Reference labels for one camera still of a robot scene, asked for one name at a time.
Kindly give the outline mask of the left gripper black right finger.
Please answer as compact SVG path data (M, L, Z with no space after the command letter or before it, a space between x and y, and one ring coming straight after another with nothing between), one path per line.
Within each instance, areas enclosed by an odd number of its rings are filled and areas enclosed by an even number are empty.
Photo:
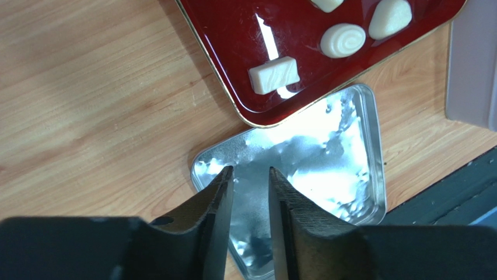
M276 279L357 279L345 237L352 224L304 196L275 167L268 198Z

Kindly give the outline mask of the red lacquer tray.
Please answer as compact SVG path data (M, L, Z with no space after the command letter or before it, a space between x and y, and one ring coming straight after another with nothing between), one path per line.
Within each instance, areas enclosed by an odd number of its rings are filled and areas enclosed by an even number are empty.
M320 50L331 26L351 23L368 29L377 1L344 1L327 13L312 1L178 1L190 29L238 116L269 128L431 34L455 18L465 1L410 1L412 20L381 40L367 38L347 58ZM281 92L257 94L249 70L280 57L297 62L300 81Z

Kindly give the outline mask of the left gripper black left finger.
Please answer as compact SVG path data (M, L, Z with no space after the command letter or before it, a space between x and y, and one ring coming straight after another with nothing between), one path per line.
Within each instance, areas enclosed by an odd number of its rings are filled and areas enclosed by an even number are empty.
M233 204L233 167L203 190L151 221L156 279L223 279Z

